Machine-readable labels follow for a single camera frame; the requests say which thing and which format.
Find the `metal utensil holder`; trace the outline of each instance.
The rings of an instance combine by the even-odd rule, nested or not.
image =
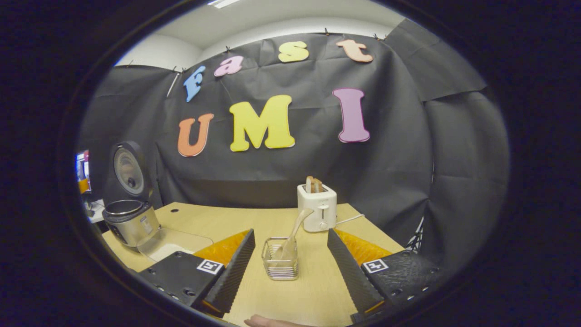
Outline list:
[[[262,260],[266,274],[272,280],[295,280],[299,277],[299,260],[295,239],[294,256],[289,260],[272,260],[274,253],[288,237],[269,237],[264,242]]]

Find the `white ceiling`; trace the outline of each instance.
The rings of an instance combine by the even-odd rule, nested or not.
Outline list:
[[[203,5],[156,33],[205,49],[231,35],[265,24],[307,17],[356,19],[391,28],[403,20],[402,16],[370,0],[240,0],[222,9]]]

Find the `ceiling light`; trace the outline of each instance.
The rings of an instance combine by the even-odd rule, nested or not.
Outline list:
[[[224,8],[227,5],[231,5],[234,2],[238,2],[238,1],[240,1],[240,0],[215,0],[215,1],[208,3],[208,5],[214,6],[218,9],[220,9],[220,8]]]

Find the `tabletop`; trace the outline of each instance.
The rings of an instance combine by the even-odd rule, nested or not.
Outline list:
[[[174,202],[155,211],[163,228],[196,234],[214,242],[253,228],[256,248],[250,258],[230,313],[224,320],[246,326],[244,319],[253,314],[313,326],[351,325],[350,315],[357,312],[331,252],[328,232],[309,233],[300,228],[296,235],[299,277],[296,280],[271,280],[261,259],[267,238],[288,236],[298,215],[297,208],[246,209],[220,208]],[[337,205],[337,222],[359,212],[349,204]],[[393,253],[404,250],[364,216],[337,225],[336,229],[368,240]],[[107,231],[105,242],[127,267],[142,271],[154,262],[119,243]]]

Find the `wooden spoon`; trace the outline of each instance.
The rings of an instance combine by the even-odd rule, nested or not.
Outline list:
[[[272,255],[272,260],[290,260],[292,259],[293,250],[295,247],[295,235],[296,232],[299,230],[300,224],[303,220],[314,211],[310,208],[303,209],[299,216],[295,220],[295,227],[292,230],[290,236],[286,239],[286,241],[276,250],[276,252]]]

